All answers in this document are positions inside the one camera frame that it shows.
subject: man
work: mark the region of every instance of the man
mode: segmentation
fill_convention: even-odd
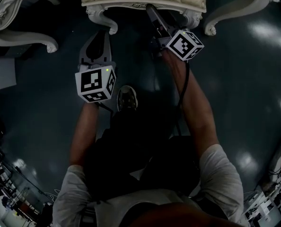
[[[168,50],[163,51],[163,58],[181,94],[187,72],[185,63]],[[121,88],[118,94],[120,112],[97,142],[98,107],[95,104],[83,106],[72,141],[70,167],[53,206],[54,226],[79,226],[87,222],[87,226],[98,227],[238,226],[234,222],[243,211],[242,183],[219,145],[210,104],[192,72],[182,110],[193,141],[187,148],[194,149],[194,160],[194,154],[178,150],[179,144],[165,150],[162,144],[160,154],[163,157],[151,159],[144,171],[144,180],[143,176],[139,181],[130,176],[126,167],[132,156],[125,155],[120,148],[128,142],[134,149],[135,143],[141,142],[141,138],[133,140],[137,124],[127,125],[129,120],[135,122],[137,106],[134,89]],[[189,155],[189,160],[184,160],[185,155]],[[185,163],[190,168],[176,170],[177,165]],[[201,191],[196,198],[190,199],[186,184],[179,186],[176,183],[194,179],[197,184],[196,165]],[[166,174],[162,173],[163,169],[167,170]],[[189,174],[177,177],[181,171]]]

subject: white cube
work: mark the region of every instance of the white cube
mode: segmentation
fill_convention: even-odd
[[[75,73],[78,95],[87,103],[110,99],[115,80],[113,66],[104,66]]]
[[[186,61],[192,59],[204,45],[192,32],[179,30],[166,47],[181,60]]]

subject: forearm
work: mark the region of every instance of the forearm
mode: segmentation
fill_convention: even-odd
[[[95,143],[98,106],[84,104],[75,128],[71,149],[70,165],[84,165],[87,149]]]
[[[186,77],[185,62],[178,59],[172,52],[163,51],[177,90],[181,95]],[[198,156],[213,144],[218,144],[212,109],[208,99],[190,71],[188,85],[182,101],[182,109],[189,131],[194,139]]]

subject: sleeve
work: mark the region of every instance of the sleeve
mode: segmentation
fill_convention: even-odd
[[[232,222],[244,208],[243,186],[239,174],[220,145],[210,146],[200,158],[201,192],[216,203]]]
[[[53,205],[53,226],[79,226],[82,211],[91,197],[85,184],[83,167],[70,166]]]

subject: foot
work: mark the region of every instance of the foot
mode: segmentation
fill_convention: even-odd
[[[122,86],[117,94],[118,111],[127,108],[136,110],[138,104],[135,90],[128,85]]]

